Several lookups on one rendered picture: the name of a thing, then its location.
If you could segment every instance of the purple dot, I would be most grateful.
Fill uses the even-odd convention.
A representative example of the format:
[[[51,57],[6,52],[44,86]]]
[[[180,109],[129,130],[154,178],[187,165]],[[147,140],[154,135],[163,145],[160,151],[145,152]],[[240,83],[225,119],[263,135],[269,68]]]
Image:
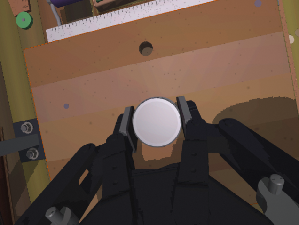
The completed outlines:
[[[260,0],[256,0],[255,3],[254,3],[254,5],[256,7],[260,7],[261,6],[261,1]]]

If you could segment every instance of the green round object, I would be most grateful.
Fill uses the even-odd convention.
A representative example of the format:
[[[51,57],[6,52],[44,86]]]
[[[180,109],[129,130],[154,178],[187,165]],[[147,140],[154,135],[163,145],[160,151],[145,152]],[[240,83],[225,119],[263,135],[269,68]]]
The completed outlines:
[[[33,25],[33,17],[26,12],[20,12],[16,17],[16,24],[22,29],[29,29]]]

